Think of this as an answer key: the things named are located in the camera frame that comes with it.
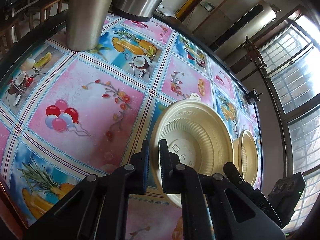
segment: blue balloon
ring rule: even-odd
[[[66,122],[67,127],[70,127],[72,125],[73,121],[70,114],[67,114],[67,113],[60,114],[59,118],[63,119]]]
[[[53,119],[56,119],[57,117],[54,114],[49,114],[45,119],[45,124],[48,128],[53,129],[52,121]]]

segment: wooden chair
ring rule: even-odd
[[[258,67],[251,71],[248,75],[246,75],[244,78],[242,78],[240,81],[246,80],[248,77],[250,77],[252,74],[256,73],[260,68],[267,67],[267,64],[263,61],[263,57],[260,53],[260,51],[257,49],[257,47],[249,40],[248,36],[245,37],[249,45],[252,47],[252,50],[250,50],[244,57],[242,57],[240,60],[238,60],[235,64],[233,64],[230,67],[230,70],[237,74],[241,70],[243,70],[247,65],[249,65],[252,61],[257,62]]]
[[[33,14],[35,12],[40,12],[40,24],[41,24],[45,21],[44,11],[46,11],[46,18],[49,19],[50,9],[55,3],[58,3],[57,13],[60,13],[62,8],[62,0],[39,0],[38,2],[28,7],[30,30],[33,29]]]
[[[13,40],[11,36],[11,28],[15,26],[17,40],[21,39],[20,27],[19,27],[19,14],[14,17],[9,17],[6,21],[0,22],[0,49],[2,55],[6,54],[5,49],[11,49],[13,46]],[[3,37],[7,41],[7,46],[4,45]]]

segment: window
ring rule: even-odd
[[[264,62],[268,65],[266,71],[270,73],[284,62],[289,60],[310,41],[294,26],[288,27],[284,32],[260,49]]]
[[[320,92],[320,52],[311,46],[294,63],[271,77],[285,113],[301,106]]]
[[[320,165],[320,111],[289,125],[292,143],[293,173]]]
[[[290,223],[298,229],[320,193],[320,31],[305,15],[288,17],[282,31],[259,49],[262,69],[279,111],[286,174],[302,172],[306,188]]]

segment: patterned tablecloth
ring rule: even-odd
[[[40,44],[1,90],[1,174],[28,225],[88,174],[127,163],[161,112],[192,93],[219,113],[233,139],[243,129],[254,135],[260,188],[255,109],[218,60],[154,18],[108,15],[89,52],[70,51],[65,41],[62,30]],[[126,239],[178,240],[181,228],[181,210],[150,174],[146,195],[130,197]]]

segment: pink balloon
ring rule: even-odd
[[[64,110],[66,110],[69,107],[68,103],[63,99],[57,100],[55,103],[55,106],[57,106],[61,112],[63,112]]]
[[[57,131],[57,132],[64,132],[67,129],[67,123],[65,120],[61,118],[56,118],[52,120],[52,127]]]

